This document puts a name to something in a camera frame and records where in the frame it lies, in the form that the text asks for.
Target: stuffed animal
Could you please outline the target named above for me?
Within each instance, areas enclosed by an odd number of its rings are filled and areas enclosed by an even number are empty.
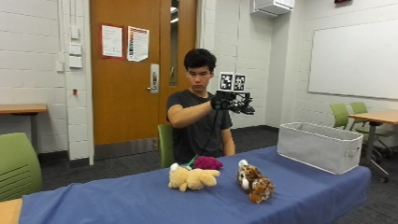
[[[265,202],[274,193],[274,183],[246,160],[238,162],[237,181],[253,203]]]
[[[186,189],[202,189],[204,186],[214,186],[217,184],[216,176],[220,175],[217,170],[201,170],[189,167],[181,167],[177,163],[172,164],[169,172],[170,189],[180,189],[185,192]]]
[[[220,170],[222,167],[222,162],[218,161],[214,157],[197,157],[194,161],[196,168],[202,170]]]

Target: teddy bear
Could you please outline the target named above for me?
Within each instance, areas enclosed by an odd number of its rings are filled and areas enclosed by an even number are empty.
[[[217,184],[216,176],[220,176],[218,170],[201,170],[182,167],[177,163],[170,166],[169,185],[170,189],[180,189],[185,192],[186,189],[202,189],[204,186],[214,186]]]
[[[250,202],[265,202],[274,193],[274,183],[246,160],[238,162],[237,181]]]

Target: chair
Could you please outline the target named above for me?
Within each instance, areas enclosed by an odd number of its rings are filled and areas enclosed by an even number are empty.
[[[331,112],[334,115],[333,128],[342,128],[346,130],[349,125],[349,110],[346,106],[343,104],[331,104]],[[363,143],[366,145],[369,143],[370,135],[367,133],[361,134],[363,135]],[[377,150],[373,150],[373,158],[377,163],[381,163],[382,154]]]
[[[170,167],[170,165],[174,163],[172,124],[160,124],[158,132],[160,132],[161,168],[166,168]]]
[[[0,202],[40,191],[37,155],[24,133],[0,135]]]
[[[353,103],[350,103],[350,107],[351,107],[351,111],[353,111],[354,114],[369,113],[369,110],[367,110],[366,105],[365,105],[363,102],[353,102]],[[351,131],[351,129],[353,129],[353,127],[357,123],[362,123],[362,127],[355,128],[355,131],[359,132],[359,133],[370,133],[370,127],[365,127],[366,122],[367,121],[363,120],[363,119],[355,119],[351,122],[350,131]],[[387,130],[375,129],[374,135],[378,136],[378,137],[391,137],[391,136],[394,136],[394,132],[387,131]],[[381,139],[378,139],[377,141],[383,145],[385,149],[389,151],[387,156],[390,156],[391,153],[393,153],[393,150],[389,148],[389,146],[383,143],[383,141]]]

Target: tan teddy bear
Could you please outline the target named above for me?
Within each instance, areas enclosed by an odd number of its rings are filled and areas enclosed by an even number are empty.
[[[169,185],[170,189],[180,189],[185,192],[189,189],[202,189],[204,186],[217,184],[216,176],[220,176],[218,170],[190,170],[189,167],[181,167],[177,163],[170,166]]]

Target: fabric basket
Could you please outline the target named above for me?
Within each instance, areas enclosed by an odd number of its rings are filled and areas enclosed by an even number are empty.
[[[341,175],[358,166],[363,136],[331,127],[295,122],[279,125],[277,153]]]

